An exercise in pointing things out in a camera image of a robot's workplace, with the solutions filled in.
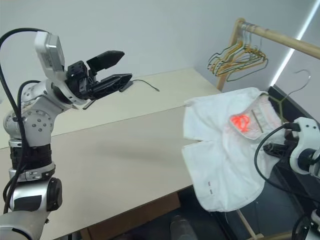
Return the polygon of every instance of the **white fabric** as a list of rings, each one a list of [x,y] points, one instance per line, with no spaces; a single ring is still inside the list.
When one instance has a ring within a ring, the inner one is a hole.
[[[281,125],[263,93],[250,87],[185,102],[184,137],[201,142],[185,146],[182,154],[197,199],[207,211],[242,208],[263,190],[265,181],[255,169],[254,154],[261,140]],[[249,124],[238,128],[233,120],[244,115]],[[283,143],[283,135],[279,131],[267,143]],[[260,150],[258,166],[266,177],[277,161]]]

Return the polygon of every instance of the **white wall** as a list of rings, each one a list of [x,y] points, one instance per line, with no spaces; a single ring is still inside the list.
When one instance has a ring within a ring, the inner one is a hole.
[[[295,36],[314,1],[301,0],[0,0],[0,33],[35,27],[60,36],[66,65],[86,61],[106,50],[122,50],[125,57],[112,73],[143,76],[195,67],[213,84],[208,58],[228,43],[234,22],[248,22]],[[44,74],[33,47],[35,34],[21,33],[6,42],[1,64],[14,95],[26,80]],[[259,44],[259,38],[253,39]],[[224,91],[269,86],[285,47],[263,40],[270,59],[267,69],[237,82]]]
[[[315,13],[302,40],[320,47],[320,8]],[[299,89],[308,78],[305,72],[294,74],[301,69],[311,72],[311,81],[304,89],[293,93],[290,97],[320,122],[320,60],[295,51],[275,85],[286,94]]]

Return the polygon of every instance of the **table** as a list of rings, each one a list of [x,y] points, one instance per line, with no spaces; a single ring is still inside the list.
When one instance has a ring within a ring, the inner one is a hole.
[[[192,143],[183,139],[184,101],[219,91],[192,68],[141,79],[160,92],[134,83],[88,111],[64,113],[77,127],[63,114],[58,117],[51,148],[63,204],[49,215],[42,240],[78,231],[192,184],[181,154],[181,148]],[[9,151],[0,150],[1,189],[8,181]]]

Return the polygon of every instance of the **wooden clothes rack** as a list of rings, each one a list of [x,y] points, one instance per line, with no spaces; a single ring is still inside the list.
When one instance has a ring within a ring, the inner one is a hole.
[[[269,39],[278,44],[295,49],[299,52],[310,55],[320,60],[320,47],[312,45],[305,41],[294,39],[293,37],[286,36],[282,33],[279,33],[270,29],[266,29],[258,25],[251,24],[249,22],[246,22],[244,18],[238,18],[235,21],[229,46],[236,44],[239,35],[242,34],[242,31],[253,33],[255,35],[261,36],[265,39]],[[222,91],[225,85],[226,79],[230,74],[231,73],[226,73],[219,77],[218,84],[216,86],[218,90]]]

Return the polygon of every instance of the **hanger hook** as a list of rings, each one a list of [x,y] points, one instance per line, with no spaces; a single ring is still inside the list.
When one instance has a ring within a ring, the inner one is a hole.
[[[306,87],[306,86],[309,84],[309,82],[310,82],[310,80],[311,80],[311,73],[310,73],[310,71],[307,70],[307,69],[301,69],[301,70],[299,70],[299,71],[294,72],[294,74],[298,74],[298,73],[300,73],[300,72],[307,72],[307,73],[308,73],[308,79],[307,79],[306,83],[305,83],[302,87],[300,87],[299,89],[289,92],[289,93],[280,101],[281,103],[282,103],[287,97],[289,97],[290,94],[293,94],[293,93],[295,93],[295,92],[298,92],[298,91],[302,90],[304,87]]]

